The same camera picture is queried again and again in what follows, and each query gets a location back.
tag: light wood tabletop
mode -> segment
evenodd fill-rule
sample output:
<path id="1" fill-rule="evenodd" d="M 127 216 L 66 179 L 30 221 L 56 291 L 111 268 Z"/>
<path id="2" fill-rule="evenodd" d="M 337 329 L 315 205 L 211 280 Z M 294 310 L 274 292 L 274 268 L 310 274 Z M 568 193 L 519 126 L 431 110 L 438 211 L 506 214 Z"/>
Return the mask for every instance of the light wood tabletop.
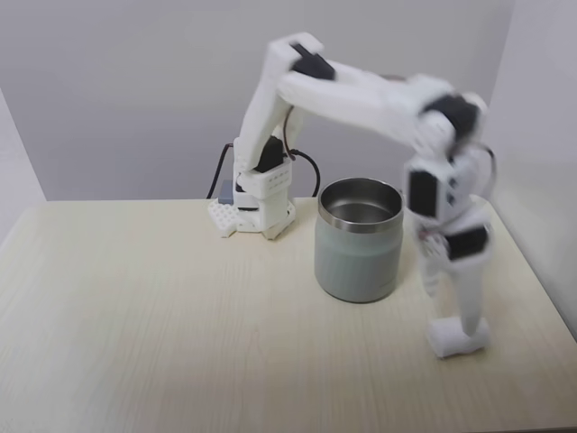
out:
<path id="1" fill-rule="evenodd" d="M 316 202 L 296 204 L 273 242 L 219 238 L 204 200 L 25 213 L 0 252 L 0 432 L 577 425 L 577 345 L 495 214 L 492 346 L 438 360 L 426 326 L 452 297 L 422 290 L 409 236 L 397 290 L 344 303 L 313 274 Z"/>

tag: cable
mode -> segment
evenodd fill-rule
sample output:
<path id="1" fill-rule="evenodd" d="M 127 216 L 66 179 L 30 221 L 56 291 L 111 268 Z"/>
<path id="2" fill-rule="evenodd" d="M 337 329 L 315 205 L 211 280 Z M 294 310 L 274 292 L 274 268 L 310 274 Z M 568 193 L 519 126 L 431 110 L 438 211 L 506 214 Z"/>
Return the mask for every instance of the cable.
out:
<path id="1" fill-rule="evenodd" d="M 231 147 L 233 147 L 233 145 L 231 143 L 224 145 L 223 151 L 220 154 L 220 159 L 218 160 L 218 165 L 216 166 L 215 176 L 213 177 L 213 184 L 210 186 L 210 190 L 208 191 L 206 198 L 212 198 L 213 197 L 213 193 L 215 192 L 216 183 L 218 182 L 218 176 L 220 176 L 220 170 L 223 168 L 224 157 L 226 156 L 226 153 L 228 152 L 228 150 Z"/>
<path id="2" fill-rule="evenodd" d="M 310 162 L 310 165 L 313 166 L 313 169 L 315 170 L 315 175 L 316 175 L 316 185 L 315 185 L 315 191 L 313 192 L 313 197 L 316 197 L 316 195 L 318 194 L 318 191 L 321 188 L 321 171 L 318 169 L 318 165 L 316 165 L 315 160 L 313 160 L 310 156 L 308 156 L 306 153 L 301 152 L 297 149 L 292 149 L 290 151 L 293 155 L 298 155 L 303 157 L 304 159 L 306 159 L 308 162 Z"/>
<path id="3" fill-rule="evenodd" d="M 485 151 L 490 156 L 490 178 L 480 194 L 482 198 L 488 200 L 491 192 L 493 192 L 493 188 L 495 188 L 495 183 L 497 182 L 497 157 L 495 156 L 495 152 L 487 144 L 482 142 L 473 142 L 472 144 L 482 151 Z"/>
<path id="4" fill-rule="evenodd" d="M 295 106 L 290 106 L 290 108 L 288 109 L 288 112 L 287 112 L 287 116 L 285 117 L 285 122 L 284 122 L 284 124 L 282 124 L 282 138 L 283 138 L 283 141 L 285 142 L 285 152 L 287 153 L 288 157 L 292 161 L 296 160 L 297 158 L 295 158 L 295 156 L 290 152 L 290 149 L 289 149 L 289 142 L 287 141 L 287 123 L 289 122 L 290 114 L 292 113 L 292 110 L 294 110 L 294 109 L 295 109 Z"/>

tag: stainless steel cup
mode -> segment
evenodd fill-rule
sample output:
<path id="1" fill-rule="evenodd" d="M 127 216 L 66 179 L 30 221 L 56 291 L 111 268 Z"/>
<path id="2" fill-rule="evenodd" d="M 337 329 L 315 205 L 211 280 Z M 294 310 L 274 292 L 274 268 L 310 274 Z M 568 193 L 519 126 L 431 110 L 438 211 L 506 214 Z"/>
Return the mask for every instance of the stainless steel cup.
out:
<path id="1" fill-rule="evenodd" d="M 395 289 L 403 240 L 403 198 L 378 180 L 334 182 L 318 196 L 315 275 L 348 302 L 373 302 Z"/>

